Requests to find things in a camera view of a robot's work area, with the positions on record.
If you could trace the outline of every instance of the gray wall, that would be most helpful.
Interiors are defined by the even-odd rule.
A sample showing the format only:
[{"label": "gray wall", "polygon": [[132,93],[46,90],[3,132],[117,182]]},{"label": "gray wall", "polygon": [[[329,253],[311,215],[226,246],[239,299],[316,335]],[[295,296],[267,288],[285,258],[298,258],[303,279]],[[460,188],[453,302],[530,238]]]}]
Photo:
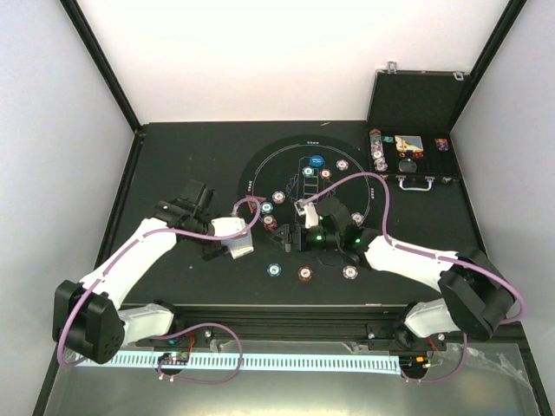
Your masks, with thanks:
[{"label": "gray wall", "polygon": [[486,247],[529,306],[526,335],[555,406],[555,2],[531,0],[454,129]]},{"label": "gray wall", "polygon": [[54,289],[91,271],[133,135],[59,2],[1,2],[0,50],[0,413],[24,415]]}]

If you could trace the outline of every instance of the black table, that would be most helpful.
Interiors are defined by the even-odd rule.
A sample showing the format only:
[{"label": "black table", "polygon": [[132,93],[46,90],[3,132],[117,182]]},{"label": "black table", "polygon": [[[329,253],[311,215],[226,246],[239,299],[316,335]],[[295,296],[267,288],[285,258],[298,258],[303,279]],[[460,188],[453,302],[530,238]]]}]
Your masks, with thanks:
[{"label": "black table", "polygon": [[[252,156],[275,140],[298,134],[330,136],[366,152],[368,135],[363,121],[325,125],[318,121],[150,124],[113,249],[127,240],[154,204],[178,196],[189,179],[202,181],[216,191],[212,211],[230,212],[238,199],[241,173]],[[435,185],[431,192],[404,192],[392,182],[390,191],[388,229],[392,236],[438,250],[479,246],[461,184]],[[280,263],[282,276],[268,276],[269,263]],[[309,283],[297,278],[298,268],[304,265],[315,272]],[[195,244],[185,241],[146,273],[129,293],[126,304],[161,299],[178,305],[223,307],[399,306],[437,297],[439,294],[423,284],[386,272],[360,270],[358,278],[349,281],[343,278],[341,267],[322,265],[303,253],[288,255],[256,241],[254,253],[248,256],[205,262]]]}]

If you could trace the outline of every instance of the blue poker chip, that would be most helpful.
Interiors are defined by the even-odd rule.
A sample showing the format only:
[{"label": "blue poker chip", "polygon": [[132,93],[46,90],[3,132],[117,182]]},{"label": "blue poker chip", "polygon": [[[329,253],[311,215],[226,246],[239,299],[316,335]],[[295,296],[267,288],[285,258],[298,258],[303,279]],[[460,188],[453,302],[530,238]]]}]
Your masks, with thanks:
[{"label": "blue poker chip", "polygon": [[358,270],[355,266],[345,266],[343,268],[343,277],[349,280],[354,280],[358,276]]},{"label": "blue poker chip", "polygon": [[260,211],[262,211],[263,214],[270,214],[274,211],[274,205],[272,205],[271,202],[264,202],[260,205]]},{"label": "blue poker chip", "polygon": [[320,167],[323,166],[323,157],[319,154],[315,154],[314,156],[310,157],[310,165],[312,167]]},{"label": "blue poker chip", "polygon": [[267,272],[272,277],[281,275],[281,266],[277,263],[272,263],[268,266]]}]

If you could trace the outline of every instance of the white wall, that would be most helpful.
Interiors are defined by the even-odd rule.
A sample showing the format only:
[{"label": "white wall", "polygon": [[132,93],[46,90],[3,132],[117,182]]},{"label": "white wall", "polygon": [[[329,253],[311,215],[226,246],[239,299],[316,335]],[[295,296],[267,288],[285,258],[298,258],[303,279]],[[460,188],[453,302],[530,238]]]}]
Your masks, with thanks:
[{"label": "white wall", "polygon": [[507,0],[80,0],[143,122],[363,120],[374,74],[469,71]]},{"label": "white wall", "polygon": [[529,306],[555,407],[555,2],[528,2],[454,129],[486,247]]},{"label": "white wall", "polygon": [[91,271],[133,135],[59,2],[0,3],[0,394],[31,414],[54,289]]}]

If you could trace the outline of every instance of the black frame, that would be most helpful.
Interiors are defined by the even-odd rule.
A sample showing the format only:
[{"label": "black frame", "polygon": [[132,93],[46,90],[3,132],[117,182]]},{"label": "black frame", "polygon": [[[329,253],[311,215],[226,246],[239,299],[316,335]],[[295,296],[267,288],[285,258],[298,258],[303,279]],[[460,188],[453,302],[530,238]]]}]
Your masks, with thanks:
[{"label": "black frame", "polygon": [[[135,134],[129,156],[127,158],[127,163],[121,177],[121,182],[114,201],[114,205],[110,213],[107,228],[101,242],[98,257],[95,262],[95,267],[98,267],[109,257],[112,251],[114,234],[117,230],[118,223],[120,222],[122,209],[126,202],[129,186],[131,185],[131,180],[134,175],[134,168],[140,156],[140,150],[146,137],[147,126],[142,126],[137,116],[135,115],[134,110],[129,103],[129,100],[126,97],[123,88],[121,87],[121,84],[118,82],[114,71],[110,67],[107,57],[102,52],[101,46],[96,40],[95,34],[88,25],[87,19],[83,15],[77,1],[60,0],[60,3],[66,10],[70,20],[77,30],[77,33],[87,47],[87,50],[93,58],[95,65],[99,69],[102,78],[107,83],[108,88],[112,92],[112,95],[114,96],[121,111],[126,117],[127,123]],[[490,35],[486,46],[483,48],[480,57],[473,67],[473,70],[470,74],[470,82],[468,83],[467,87],[464,89],[460,97],[460,101],[454,112],[453,118],[450,120],[449,129],[451,129],[454,126],[455,122],[458,120],[473,91],[478,86],[478,83],[480,82],[482,76],[485,74],[489,64],[493,60],[501,43],[503,43],[506,35],[513,26],[516,18],[518,17],[520,11],[522,11],[525,4],[526,0],[509,0],[503,14],[501,15],[492,34]],[[474,216],[473,208],[468,197],[467,188],[464,184],[464,180],[460,182],[460,186],[464,193],[468,212],[470,213],[473,220],[476,235],[480,240],[480,248],[482,250],[485,250],[484,244],[481,240],[480,230]],[[317,311],[313,311],[312,313],[307,314],[308,311],[306,309],[297,312],[295,310],[291,310],[291,312],[287,313],[285,313],[283,310],[274,311],[271,315],[271,319],[267,321],[264,319],[264,317],[259,318],[259,313],[253,314],[252,309],[250,309],[249,311],[234,309],[233,311],[230,310],[222,312],[221,310],[211,310],[209,308],[181,308],[180,312],[187,313],[195,321],[197,319],[201,320],[202,322],[216,321],[236,327],[246,327],[249,324],[252,325],[255,321],[260,321],[260,319],[262,319],[263,325],[259,325],[260,322],[257,322],[257,328],[260,332],[264,334],[264,338],[267,340],[283,339],[284,337],[287,337],[290,340],[298,339],[299,341],[308,341],[309,339],[322,339],[323,335],[325,335],[326,340],[344,341],[345,337],[355,340],[366,339],[367,334],[364,322],[372,318],[371,314],[369,314],[368,311],[362,312],[351,310],[347,315],[343,316],[342,320],[342,322],[349,324],[348,333],[335,333],[333,331],[333,326],[331,326],[332,330],[330,332],[327,332],[326,330],[324,334],[322,332],[322,328],[327,328],[327,326],[316,325],[316,323],[330,322],[332,320],[332,317],[326,316],[326,314],[318,313]],[[378,313],[378,315],[380,315],[380,318],[383,319],[383,314]],[[287,320],[288,322],[294,322],[297,326],[297,329],[302,329],[302,331],[300,331],[302,334],[299,335],[298,331],[296,334],[291,331],[288,332],[278,325],[273,325],[272,323],[276,320]],[[457,335],[447,336],[447,341],[459,340],[460,339]],[[529,348],[528,341],[526,339],[526,335],[522,326],[519,323],[516,323],[499,327],[491,342],[508,342],[517,343],[519,345],[519,351],[525,363],[526,371],[532,384],[534,397],[538,403],[540,413],[543,415],[552,414],[550,405],[547,401],[547,396],[545,394],[545,389],[541,384],[538,369],[536,368],[536,364],[532,356],[532,351]],[[39,393],[39,396],[37,398],[36,407],[33,412],[34,415],[42,415],[46,411],[49,396],[56,379],[57,370],[58,363],[56,360],[56,353],[54,353],[49,364],[44,382],[42,384],[41,392]]]}]

